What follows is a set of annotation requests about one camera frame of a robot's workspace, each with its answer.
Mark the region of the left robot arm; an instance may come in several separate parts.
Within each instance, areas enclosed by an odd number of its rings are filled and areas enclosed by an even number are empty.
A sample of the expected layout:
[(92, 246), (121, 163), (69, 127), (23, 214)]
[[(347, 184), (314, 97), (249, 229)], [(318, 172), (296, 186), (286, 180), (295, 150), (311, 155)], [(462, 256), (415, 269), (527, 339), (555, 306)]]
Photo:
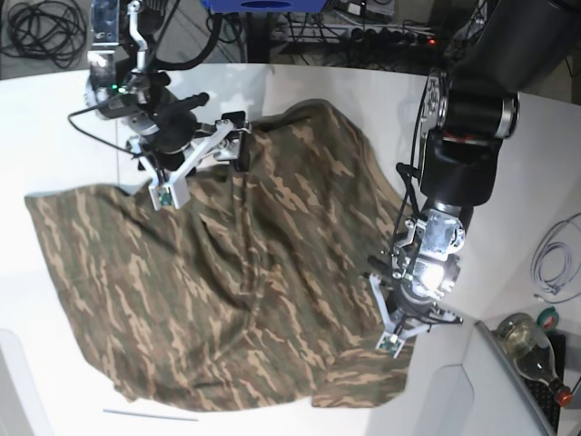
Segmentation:
[(459, 274), (472, 214), (491, 197), (519, 93), (550, 74), (580, 38), (577, 1), (500, 1), (476, 43), (427, 78), (412, 150), (398, 173), (404, 204), (389, 241), (389, 308), (398, 323), (458, 324), (441, 310)]

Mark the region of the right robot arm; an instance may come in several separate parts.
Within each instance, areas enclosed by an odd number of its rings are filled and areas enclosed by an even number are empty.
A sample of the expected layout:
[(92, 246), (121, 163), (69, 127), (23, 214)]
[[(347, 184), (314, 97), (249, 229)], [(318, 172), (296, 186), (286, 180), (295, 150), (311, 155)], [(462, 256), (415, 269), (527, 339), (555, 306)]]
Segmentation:
[(231, 27), (233, 41), (240, 45), (241, 20), (236, 13), (208, 9), (210, 34), (203, 49), (188, 61), (168, 62), (157, 52), (178, 8), (177, 2), (170, 1), (92, 2), (84, 111), (97, 112), (104, 120), (128, 123), (136, 143), (122, 147), (122, 152), (139, 160), (140, 170), (151, 164), (160, 176), (177, 170), (187, 151), (200, 149), (202, 140), (217, 134), (220, 126), (229, 125), (231, 131), (202, 156), (245, 172), (249, 159), (246, 139), (251, 134), (247, 114), (230, 112), (206, 124), (194, 114), (195, 109), (209, 103), (206, 93), (178, 98), (169, 89), (169, 74), (202, 64), (222, 41), (225, 25)]

